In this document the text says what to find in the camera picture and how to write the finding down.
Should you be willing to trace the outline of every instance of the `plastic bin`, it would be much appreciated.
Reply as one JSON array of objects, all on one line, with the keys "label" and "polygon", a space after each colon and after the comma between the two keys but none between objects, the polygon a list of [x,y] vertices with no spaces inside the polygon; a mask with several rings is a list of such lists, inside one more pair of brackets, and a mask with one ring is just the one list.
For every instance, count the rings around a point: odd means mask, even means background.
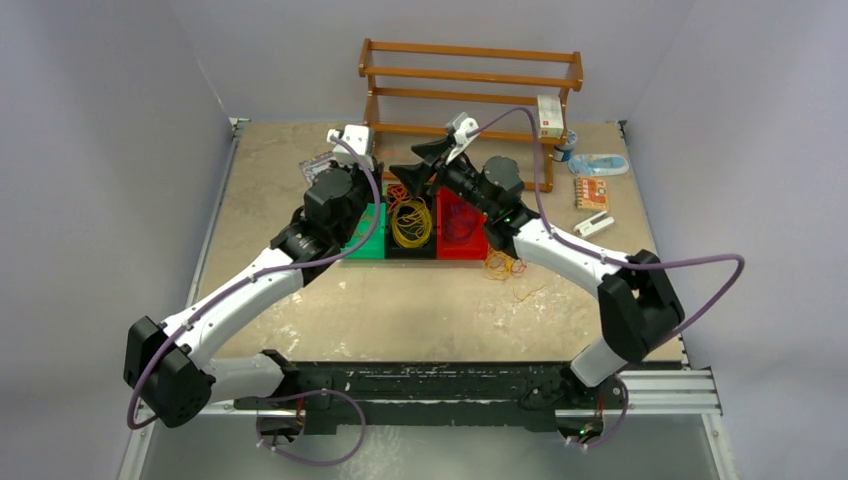
[{"label": "plastic bin", "polygon": [[447,189],[440,189],[436,202],[439,260],[485,260],[489,243],[483,233],[483,214]]},{"label": "plastic bin", "polygon": [[[374,218],[374,204],[369,203],[367,207],[365,207],[365,213],[362,215],[362,218],[359,219],[359,223],[356,225],[356,232],[354,232],[353,237],[350,239],[350,242],[342,248],[342,251],[347,251],[350,247],[356,244],[365,232],[368,231],[368,226],[371,225],[371,221]],[[345,260],[382,260],[386,258],[386,242],[385,242],[385,234],[386,234],[386,203],[383,202],[380,204],[380,223],[377,225],[377,230],[374,231],[374,234],[371,235],[371,238],[365,242],[365,245],[362,246],[359,250],[351,253],[349,256],[345,257]]]},{"label": "plastic bin", "polygon": [[430,207],[430,215],[433,217],[433,231],[430,233],[430,240],[427,241],[422,247],[419,248],[405,248],[401,247],[395,242],[394,236],[392,236],[392,227],[391,227],[391,219],[389,218],[390,214],[388,213],[388,209],[386,213],[383,215],[385,219],[385,245],[386,245],[386,258],[417,258],[424,260],[435,260],[436,259],[436,222],[437,222],[437,212],[436,212],[436,199],[431,197],[430,195],[424,193],[421,194],[421,198],[427,203]]}]

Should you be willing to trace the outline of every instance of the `wooden rail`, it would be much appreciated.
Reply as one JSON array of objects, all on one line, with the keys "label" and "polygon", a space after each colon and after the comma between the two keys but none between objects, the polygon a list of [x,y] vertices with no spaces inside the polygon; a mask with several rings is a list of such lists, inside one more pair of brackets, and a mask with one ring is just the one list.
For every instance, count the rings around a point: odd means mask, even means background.
[{"label": "wooden rail", "polygon": [[[373,53],[397,52],[410,54],[429,55],[453,55],[478,58],[500,58],[508,60],[527,60],[535,62],[554,62],[567,64],[568,67],[563,77],[538,77],[530,75],[507,75],[500,73],[460,72],[449,70],[430,70],[423,68],[405,67],[382,67],[374,65]],[[430,80],[458,80],[464,82],[497,83],[507,85],[528,85],[537,87],[559,88],[559,98],[565,118],[565,105],[568,92],[580,91],[583,87],[583,61],[580,52],[555,53],[537,52],[530,50],[508,50],[501,48],[482,47],[457,47],[450,45],[426,45],[417,43],[398,42],[372,42],[366,38],[362,44],[362,52],[359,56],[359,76],[368,80],[368,98],[365,101],[365,115],[363,124],[373,128],[374,149],[379,147],[380,135],[382,133],[401,133],[413,135],[441,136],[445,131],[440,127],[426,125],[407,125],[382,123],[380,121],[380,106],[378,98],[384,97],[406,97],[422,98],[430,100],[458,100],[464,102],[493,103],[503,105],[536,105],[535,96],[518,95],[492,95],[470,92],[453,92],[447,90],[426,90],[417,88],[385,88],[377,86],[377,77],[401,77],[401,78],[423,78]],[[543,192],[553,189],[553,155],[554,147],[565,143],[567,129],[563,130],[560,138],[542,138],[542,148],[545,153],[544,159],[544,181],[539,185]],[[505,140],[509,142],[532,142],[533,138],[527,133],[486,131],[480,134],[481,138]],[[385,178],[395,179],[386,172]],[[524,182],[526,188],[533,188],[532,182]]]}]

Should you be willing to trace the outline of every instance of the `gray wall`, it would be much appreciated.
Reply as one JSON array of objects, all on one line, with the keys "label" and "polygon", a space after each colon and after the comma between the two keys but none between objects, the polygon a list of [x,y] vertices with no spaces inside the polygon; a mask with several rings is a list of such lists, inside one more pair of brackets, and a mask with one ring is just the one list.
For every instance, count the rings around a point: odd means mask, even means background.
[{"label": "gray wall", "polygon": [[[631,118],[661,254],[739,251],[691,333],[743,478],[848,471],[848,4],[701,0]],[[676,271],[693,307],[730,267]]]},{"label": "gray wall", "polygon": [[129,325],[184,302],[228,121],[166,0],[0,15],[0,476],[106,479]]},{"label": "gray wall", "polygon": [[[361,119],[365,80],[356,67],[365,37],[583,53],[585,87],[569,98],[570,120],[617,120],[636,106],[693,0],[172,0],[210,82],[230,116],[254,120]],[[491,71],[490,62],[416,56],[415,66]],[[387,64],[397,59],[383,58]],[[539,64],[498,62],[504,71]],[[385,79],[386,85],[392,79]],[[464,89],[519,93],[522,87]],[[387,99],[385,118],[404,113],[443,124],[445,111],[474,108]]]}]

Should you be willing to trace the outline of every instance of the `tabletop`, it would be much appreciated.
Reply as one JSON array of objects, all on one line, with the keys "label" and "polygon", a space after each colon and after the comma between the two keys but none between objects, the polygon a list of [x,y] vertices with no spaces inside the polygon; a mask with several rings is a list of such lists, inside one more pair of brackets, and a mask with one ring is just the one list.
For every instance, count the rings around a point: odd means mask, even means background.
[{"label": "tabletop", "polygon": [[[298,163],[328,151],[334,123],[249,123],[227,180],[199,293],[205,296],[247,266],[287,225],[307,188]],[[569,124],[575,153],[627,157],[618,125]],[[425,137],[386,135],[388,163],[414,163]],[[532,177],[529,144],[478,140],[466,151],[481,166],[494,155],[515,159]],[[550,220],[566,231],[591,213],[574,205],[574,176],[554,165],[554,190],[543,193]],[[613,250],[655,251],[632,172],[607,177],[615,224],[591,241]],[[525,203],[535,208],[532,192]],[[542,267],[491,280],[482,262],[340,261],[298,293],[277,302],[235,335],[218,357],[278,350],[294,361],[570,360],[601,333],[597,301]],[[680,361],[675,338],[648,361]]]}]

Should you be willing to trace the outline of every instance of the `metal frame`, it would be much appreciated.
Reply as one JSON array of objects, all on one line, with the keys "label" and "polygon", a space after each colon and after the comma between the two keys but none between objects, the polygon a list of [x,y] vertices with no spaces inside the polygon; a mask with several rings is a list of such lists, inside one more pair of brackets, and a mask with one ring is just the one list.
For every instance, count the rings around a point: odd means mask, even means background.
[{"label": "metal frame", "polygon": [[[248,119],[235,119],[233,125],[232,145],[226,161],[225,174],[218,189],[214,211],[206,231],[197,267],[192,278],[186,307],[191,306],[197,298],[200,281],[208,261],[209,245],[218,223],[218,215],[223,202],[227,182],[235,162],[238,146],[244,133]],[[630,408],[628,415],[701,415],[704,435],[708,439],[716,471],[720,480],[736,480],[739,475],[735,469],[729,437],[722,423],[721,404],[716,391],[712,371],[691,370],[688,364],[685,345],[683,348],[682,370],[627,370],[621,373],[621,378],[630,393]],[[293,418],[293,410],[245,410],[236,409],[233,401],[220,402],[204,408],[200,415],[238,415]],[[139,417],[149,412],[143,404],[139,408]],[[610,414],[620,413],[621,410],[608,410]],[[591,416],[589,410],[556,410],[557,418]],[[138,480],[141,478],[145,457],[150,446],[150,440],[157,423],[132,432],[124,455],[123,465],[118,475],[119,480]]]}]

